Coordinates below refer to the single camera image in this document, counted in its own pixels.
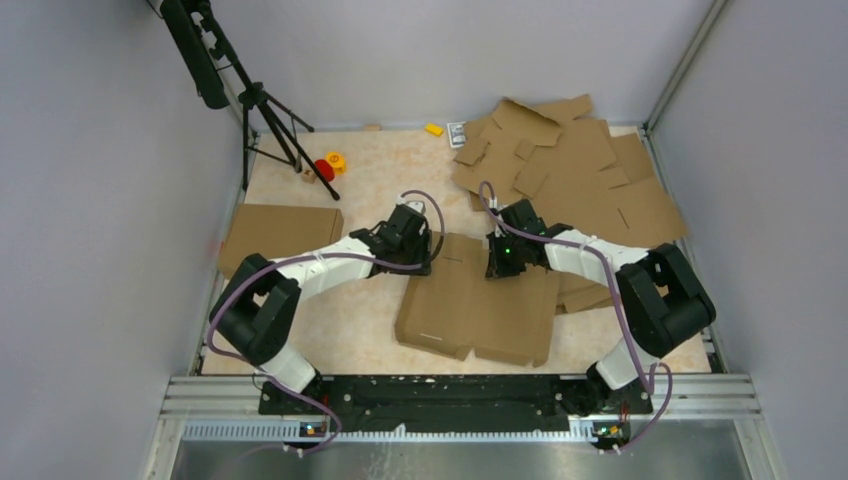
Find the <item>cardboard box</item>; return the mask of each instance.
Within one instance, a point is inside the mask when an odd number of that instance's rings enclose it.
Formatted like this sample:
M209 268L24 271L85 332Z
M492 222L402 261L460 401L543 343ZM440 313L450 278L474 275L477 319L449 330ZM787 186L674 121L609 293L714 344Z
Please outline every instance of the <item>cardboard box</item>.
M532 267L519 277L486 280L487 262L483 240L447 234L433 273L409 279L395 322L398 342L457 360L474 350L489 360L543 365L559 275Z
M218 270L229 279L250 254L272 259L327 246L341 238L343 226L337 208L239 205L218 257Z
M621 245L650 248L685 235L639 136L611 137L606 121L586 116L592 108L588 95L532 107L501 100L465 124L453 181L469 190L474 210L482 210L477 189L488 180L501 204L529 198L546 223ZM558 305L572 312L608 304L609 293L588 283L563 277Z

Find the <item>white wall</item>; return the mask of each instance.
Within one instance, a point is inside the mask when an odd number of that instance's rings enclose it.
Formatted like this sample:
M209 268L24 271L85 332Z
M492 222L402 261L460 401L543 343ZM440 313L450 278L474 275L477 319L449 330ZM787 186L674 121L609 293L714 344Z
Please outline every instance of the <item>white wall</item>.
M469 119L590 92L642 122L711 0L215 2L254 81L320 127Z
M139 475L239 129L143 0L0 3L0 478Z
M846 26L842 0L733 3L657 132L791 478L848 471Z

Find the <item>wooden table surface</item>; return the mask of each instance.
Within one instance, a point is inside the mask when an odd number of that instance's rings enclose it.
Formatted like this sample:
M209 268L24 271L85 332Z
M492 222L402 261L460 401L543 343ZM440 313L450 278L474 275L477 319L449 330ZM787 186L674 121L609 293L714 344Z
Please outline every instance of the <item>wooden table surface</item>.
M613 135L635 128L611 128ZM300 143L313 159L341 152L348 171L332 185L341 194L330 198L319 182L302 182L291 167L257 155L245 203L336 207L345 218L343 234L372 227L392 211L397 195L409 189L433 195L444 211L448 231L484 238L491 229L485 214L473 212L467 191L450 181L456 153L445 136L424 130L325 132L300 134ZM282 156L270 134L260 149ZM431 218L432 228L437 220ZM465 361L404 347L394 339L393 325L406 288L406 277L379 275L342 285L298 306L289 341L324 374L506 374L584 373L621 338L613 309L558 315L548 362L521 367L478 359ZM216 344L228 346L220 336ZM700 336L666 357L675 372L709 372ZM207 353L203 374L252 373L250 365Z

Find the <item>yellow toy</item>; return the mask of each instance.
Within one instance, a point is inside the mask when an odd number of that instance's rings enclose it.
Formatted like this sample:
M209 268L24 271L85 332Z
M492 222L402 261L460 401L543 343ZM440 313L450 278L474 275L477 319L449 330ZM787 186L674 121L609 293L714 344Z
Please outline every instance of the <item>yellow toy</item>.
M345 163L344 157L342 154L338 152L330 152L327 154L327 163L333 167L333 173L336 175L341 175L347 171L347 164Z
M442 132L444 132L444 131L445 131L445 129L444 129L444 128L442 128L442 127L440 127L440 126L438 126L438 125L436 125L436 124L434 124L434 123L428 123L428 124L427 124L427 126L426 126L426 127L424 127L424 130L427 130L428 132L430 132L431 134L433 134L433 135L435 135L435 136L437 136L437 137L441 137L441 136L442 136Z

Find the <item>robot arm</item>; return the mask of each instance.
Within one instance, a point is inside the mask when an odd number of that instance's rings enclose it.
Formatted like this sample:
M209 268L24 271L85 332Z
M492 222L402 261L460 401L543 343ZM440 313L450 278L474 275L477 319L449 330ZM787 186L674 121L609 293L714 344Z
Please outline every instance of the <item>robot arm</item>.
M288 343L298 303L343 283L379 273L428 275L430 230L423 212L421 202L398 204L389 220L373 229L351 232L332 245L292 257L288 264L249 285L221 315L218 332L251 365L274 376L287 388L303 391L316 377L316 371ZM210 320L248 278L283 260L286 259L267 260L259 254L245 258L213 307ZM401 270L388 264L419 266ZM265 296L262 305L254 301L254 295Z
M604 255L614 275L613 287L617 287L621 295L643 369L715 320L712 301L683 253L674 245L663 244L650 250L624 247L588 236L567 225L547 227L528 200L518 201L495 213L514 229L591 246ZM489 278L518 275L529 263L610 286L600 259L584 248L537 242L499 227L495 227L487 238L489 265L486 276ZM667 287L668 293L661 295L658 286ZM590 380L602 382L604 390L608 391L621 389L636 380L638 373L624 339L593 364L587 375Z

